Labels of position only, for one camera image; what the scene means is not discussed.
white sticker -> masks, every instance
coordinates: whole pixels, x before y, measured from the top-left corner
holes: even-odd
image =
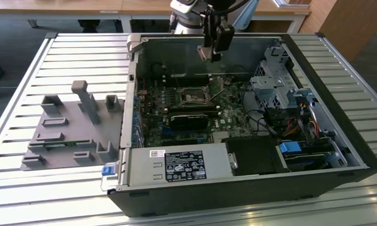
[[[100,13],[119,13],[119,11],[101,10]]]
[[[64,144],[57,144],[57,145],[45,145],[44,147],[65,147]]]
[[[164,150],[151,150],[149,151],[149,157],[156,158],[156,157],[164,157],[165,156],[165,151]]]

slotted metal surface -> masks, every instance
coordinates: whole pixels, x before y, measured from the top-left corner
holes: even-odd
[[[293,40],[377,154],[377,95],[349,64],[315,35]],[[128,218],[100,189],[101,166],[19,171],[43,113],[45,94],[75,101],[73,80],[84,79],[96,99],[125,97],[124,34],[60,34],[47,39],[0,119],[0,225],[365,225],[377,223],[377,174],[321,197],[220,210]],[[301,73],[300,82],[308,87]]]

motherboard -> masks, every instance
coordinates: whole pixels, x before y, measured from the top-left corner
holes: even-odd
[[[251,136],[241,104],[244,82],[229,74],[143,78],[139,102],[144,146],[220,143]]]

red cable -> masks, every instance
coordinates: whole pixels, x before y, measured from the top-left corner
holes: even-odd
[[[289,120],[288,120],[288,128],[287,129],[289,129],[292,119],[296,119],[296,117],[291,117],[289,118]]]
[[[320,127],[319,127],[317,121],[315,121],[315,123],[316,123],[316,136],[320,137],[320,136],[319,136]]]

wooden table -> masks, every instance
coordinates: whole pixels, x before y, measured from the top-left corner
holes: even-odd
[[[119,19],[123,0],[0,0],[0,19]]]
[[[123,0],[121,24],[125,33],[132,32],[131,20],[169,19],[172,13],[171,0]],[[305,8],[279,8],[272,0],[260,0],[252,20],[292,21],[288,32],[300,30],[305,16],[311,14]]]
[[[120,19],[125,33],[132,19],[169,19],[171,0],[0,0],[0,19]],[[272,0],[260,0],[252,20],[292,21],[288,32],[297,32],[305,8],[279,8]]]

